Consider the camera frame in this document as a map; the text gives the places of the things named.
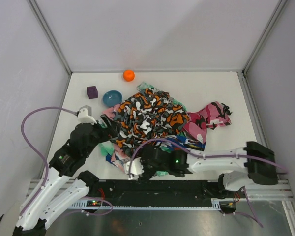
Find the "blue white patterned cloth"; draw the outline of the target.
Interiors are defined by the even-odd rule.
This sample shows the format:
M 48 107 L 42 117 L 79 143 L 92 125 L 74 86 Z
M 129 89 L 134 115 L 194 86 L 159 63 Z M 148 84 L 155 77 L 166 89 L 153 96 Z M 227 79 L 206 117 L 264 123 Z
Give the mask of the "blue white patterned cloth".
M 195 141 L 194 139 L 189 138 L 185 132 L 180 132 L 178 135 L 170 135 L 166 138 L 186 149 L 194 149 L 200 151 L 205 150 L 205 143 L 202 144 L 200 141 Z M 161 147 L 163 151 L 166 151 L 168 153 L 177 149 L 177 147 L 175 147 L 173 144 L 165 141 L 153 141 L 150 144 Z M 131 160 L 132 152 L 130 152 L 130 154 L 126 154 L 123 150 L 121 150 L 118 146 L 111 143 L 110 141 L 101 143 L 99 144 L 99 146 L 100 152 L 105 157 L 106 161 L 121 170 L 123 169 L 124 163 Z

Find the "pink white patterned cloth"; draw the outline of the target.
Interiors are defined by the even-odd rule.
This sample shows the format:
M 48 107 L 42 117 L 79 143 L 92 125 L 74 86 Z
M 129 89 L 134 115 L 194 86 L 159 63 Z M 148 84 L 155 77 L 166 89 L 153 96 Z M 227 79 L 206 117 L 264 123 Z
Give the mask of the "pink white patterned cloth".
M 128 173 L 128 170 L 124 169 L 124 165 L 131 160 L 130 155 L 133 152 L 131 150 L 133 145 L 129 144 L 129 140 L 132 136 L 138 137 L 135 133 L 137 131 L 135 124 L 137 110 L 132 105 L 131 101 L 125 101 L 103 112 L 110 120 L 121 125 L 117 129 L 117 137 L 112 140 L 111 149 L 107 150 L 107 152 L 111 156 L 108 161 L 124 173 Z

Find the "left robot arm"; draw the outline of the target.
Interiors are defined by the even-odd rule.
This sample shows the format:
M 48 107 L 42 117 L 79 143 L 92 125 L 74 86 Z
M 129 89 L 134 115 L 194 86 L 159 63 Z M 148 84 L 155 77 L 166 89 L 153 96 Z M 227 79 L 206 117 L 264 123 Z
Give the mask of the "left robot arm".
M 95 147 L 118 136 L 120 125 L 106 115 L 99 121 L 86 117 L 55 152 L 45 176 L 21 204 L 16 202 L 0 217 L 0 236 L 43 236 L 77 200 L 97 191 L 99 179 L 81 172 L 60 195 L 57 192 L 81 168 Z

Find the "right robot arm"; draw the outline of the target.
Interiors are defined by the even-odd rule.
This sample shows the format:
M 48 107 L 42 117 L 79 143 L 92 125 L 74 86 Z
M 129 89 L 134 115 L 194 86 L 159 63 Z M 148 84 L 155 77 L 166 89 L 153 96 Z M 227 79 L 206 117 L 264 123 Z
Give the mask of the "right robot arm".
M 131 171 L 140 166 L 142 179 L 151 179 L 158 171 L 175 177 L 220 171 L 219 188 L 232 192 L 251 184 L 278 184 L 275 154 L 257 142 L 248 141 L 244 147 L 211 153 L 187 150 L 173 141 L 170 144 L 175 146 L 171 152 L 165 152 L 151 142 L 140 145 L 133 154 Z

